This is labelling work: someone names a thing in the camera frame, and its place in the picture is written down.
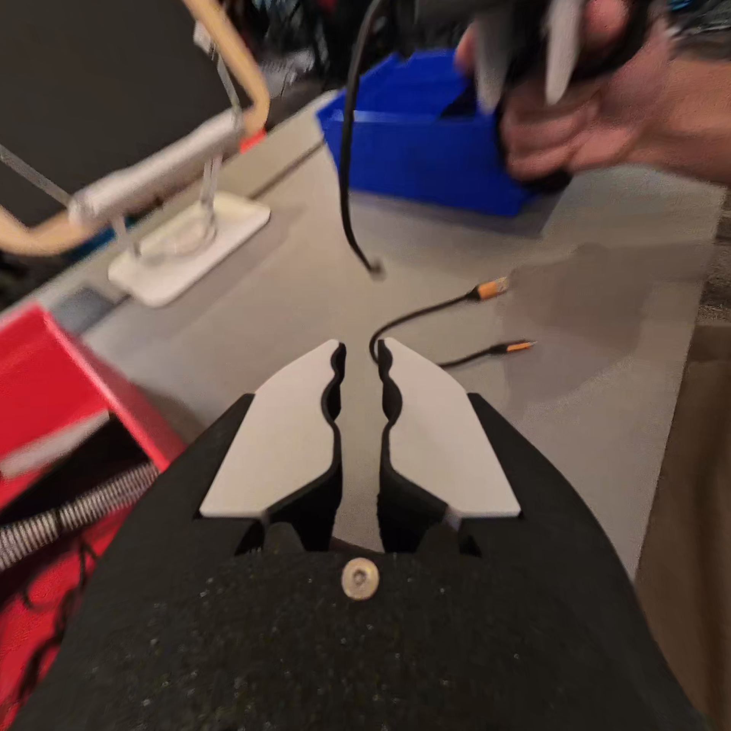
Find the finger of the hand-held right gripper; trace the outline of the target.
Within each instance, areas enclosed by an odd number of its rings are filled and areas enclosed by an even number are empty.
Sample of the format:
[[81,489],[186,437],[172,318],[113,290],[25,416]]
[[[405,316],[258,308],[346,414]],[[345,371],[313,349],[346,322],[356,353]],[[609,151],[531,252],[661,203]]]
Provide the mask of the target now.
[[507,77],[514,43],[513,3],[497,2],[474,20],[474,78],[482,113],[496,109]]
[[545,102],[556,105],[565,95],[581,46],[584,1],[551,1],[545,14]]

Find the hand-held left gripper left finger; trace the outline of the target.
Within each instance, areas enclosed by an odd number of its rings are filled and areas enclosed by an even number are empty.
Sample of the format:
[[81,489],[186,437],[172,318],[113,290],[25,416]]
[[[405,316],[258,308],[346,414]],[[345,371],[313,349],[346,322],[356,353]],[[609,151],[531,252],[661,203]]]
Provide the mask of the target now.
[[331,537],[342,499],[341,410],[346,347],[328,340],[253,394],[200,505],[205,518],[291,524]]

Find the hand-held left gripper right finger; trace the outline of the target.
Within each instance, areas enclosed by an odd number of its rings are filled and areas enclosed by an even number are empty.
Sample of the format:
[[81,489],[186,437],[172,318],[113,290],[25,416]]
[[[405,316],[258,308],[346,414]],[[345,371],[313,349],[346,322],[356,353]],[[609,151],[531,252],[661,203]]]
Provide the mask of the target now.
[[513,519],[521,507],[469,394],[394,338],[377,345],[382,410],[377,513],[382,537],[436,524]]

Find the blue plastic bin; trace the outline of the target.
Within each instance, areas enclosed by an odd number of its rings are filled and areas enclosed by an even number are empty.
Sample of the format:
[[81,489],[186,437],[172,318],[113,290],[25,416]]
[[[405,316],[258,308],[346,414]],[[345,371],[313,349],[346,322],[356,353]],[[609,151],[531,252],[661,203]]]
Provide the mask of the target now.
[[418,203],[512,217],[534,196],[563,191],[571,176],[520,182],[498,144],[496,116],[477,107],[474,82],[452,49],[393,53],[361,76],[350,187]]

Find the black cable gold plug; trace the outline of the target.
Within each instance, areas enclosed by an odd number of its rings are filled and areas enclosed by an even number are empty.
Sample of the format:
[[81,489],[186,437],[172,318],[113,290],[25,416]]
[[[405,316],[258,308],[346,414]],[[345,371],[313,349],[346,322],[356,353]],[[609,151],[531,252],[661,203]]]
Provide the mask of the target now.
[[[501,277],[493,279],[491,281],[485,281],[475,285],[468,292],[453,297],[448,300],[444,300],[440,303],[428,306],[425,308],[419,308],[415,311],[401,315],[390,322],[387,322],[379,329],[377,329],[369,341],[369,356],[370,360],[374,365],[378,365],[378,342],[383,335],[386,335],[392,330],[395,330],[401,325],[413,322],[425,316],[433,315],[455,306],[462,306],[467,303],[483,303],[489,300],[495,299],[502,296],[508,291],[509,280],[507,277]],[[536,345],[535,341],[518,340],[512,342],[501,342],[495,343],[486,349],[464,355],[460,358],[452,361],[440,362],[437,366],[443,370],[456,369],[458,367],[470,364],[475,361],[479,361],[484,358],[497,358],[507,354],[514,354],[517,352],[529,351]]]

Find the red plastic bin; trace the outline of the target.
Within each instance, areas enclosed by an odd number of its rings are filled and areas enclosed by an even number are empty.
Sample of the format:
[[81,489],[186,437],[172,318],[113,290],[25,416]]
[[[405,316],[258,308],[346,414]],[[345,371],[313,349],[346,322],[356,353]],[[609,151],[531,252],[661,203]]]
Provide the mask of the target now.
[[2,455],[107,410],[150,459],[64,504],[53,475],[72,452],[45,468],[2,479],[7,729],[56,658],[91,576],[132,506],[184,443],[140,389],[39,306],[2,320],[1,382]]

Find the person's right forearm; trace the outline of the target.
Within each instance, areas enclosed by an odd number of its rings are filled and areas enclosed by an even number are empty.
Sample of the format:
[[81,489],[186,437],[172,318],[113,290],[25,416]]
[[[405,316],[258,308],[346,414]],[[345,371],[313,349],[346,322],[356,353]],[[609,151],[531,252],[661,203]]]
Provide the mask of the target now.
[[648,141],[652,167],[729,187],[729,62],[673,60]]

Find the grey desk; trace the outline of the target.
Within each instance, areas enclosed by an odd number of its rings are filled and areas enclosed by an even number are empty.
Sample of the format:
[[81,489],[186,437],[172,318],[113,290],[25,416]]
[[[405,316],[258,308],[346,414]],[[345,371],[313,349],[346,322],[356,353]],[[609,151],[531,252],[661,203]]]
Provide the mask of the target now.
[[243,393],[329,339],[346,344],[338,425],[344,492],[334,535],[381,549],[381,385],[371,334],[407,311],[509,277],[507,294],[393,332],[433,361],[491,343],[535,348],[453,372],[580,493],[631,577],[644,541],[724,193],[642,168],[576,178],[557,199],[495,219],[355,195],[343,240],[336,175],[316,111],[324,94],[222,170],[224,191],[269,223],[174,303],[148,308],[107,280],[114,243],[37,294],[55,314],[96,290],[112,308],[83,333],[192,441]]

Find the person's right hand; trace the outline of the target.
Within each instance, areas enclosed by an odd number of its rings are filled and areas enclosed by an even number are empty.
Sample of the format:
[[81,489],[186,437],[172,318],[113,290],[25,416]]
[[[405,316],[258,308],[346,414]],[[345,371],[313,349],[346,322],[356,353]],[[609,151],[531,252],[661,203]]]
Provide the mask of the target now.
[[667,14],[657,3],[651,12],[642,48],[612,75],[572,85],[554,104],[544,94],[543,71],[505,92],[499,137],[513,178],[528,182],[630,160],[670,81]]

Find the black divider in red bin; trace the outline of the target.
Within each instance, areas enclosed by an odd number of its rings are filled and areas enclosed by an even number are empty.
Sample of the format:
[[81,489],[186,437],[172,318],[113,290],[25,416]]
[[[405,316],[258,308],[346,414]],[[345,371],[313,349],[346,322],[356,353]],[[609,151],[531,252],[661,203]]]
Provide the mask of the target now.
[[99,487],[104,482],[149,462],[132,434],[117,419],[110,420],[72,452],[54,473],[59,504]]

